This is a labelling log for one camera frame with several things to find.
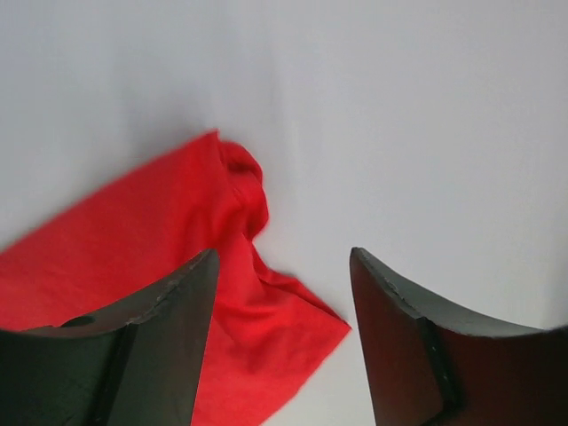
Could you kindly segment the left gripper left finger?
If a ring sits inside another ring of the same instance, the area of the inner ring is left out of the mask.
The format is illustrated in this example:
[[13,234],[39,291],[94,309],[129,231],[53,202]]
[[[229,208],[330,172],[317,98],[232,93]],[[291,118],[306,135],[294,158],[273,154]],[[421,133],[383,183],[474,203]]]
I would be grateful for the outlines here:
[[2,424],[189,424],[218,272],[208,249],[59,327],[3,330]]

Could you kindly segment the red tank top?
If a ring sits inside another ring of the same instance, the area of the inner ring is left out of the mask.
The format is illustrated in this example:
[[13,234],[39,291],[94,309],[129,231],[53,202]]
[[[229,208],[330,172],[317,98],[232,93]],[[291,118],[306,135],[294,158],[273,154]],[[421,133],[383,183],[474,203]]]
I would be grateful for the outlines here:
[[220,259],[192,422],[259,425],[349,333],[254,239],[269,218],[263,172],[210,132],[115,180],[1,255],[1,324],[60,324],[169,275],[204,249]]

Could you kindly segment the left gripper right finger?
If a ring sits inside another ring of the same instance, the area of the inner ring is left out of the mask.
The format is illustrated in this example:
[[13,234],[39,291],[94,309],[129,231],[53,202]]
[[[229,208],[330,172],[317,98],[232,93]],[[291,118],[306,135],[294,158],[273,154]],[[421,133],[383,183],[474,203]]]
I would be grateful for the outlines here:
[[474,312],[364,248],[350,274],[376,424],[566,424],[566,327]]

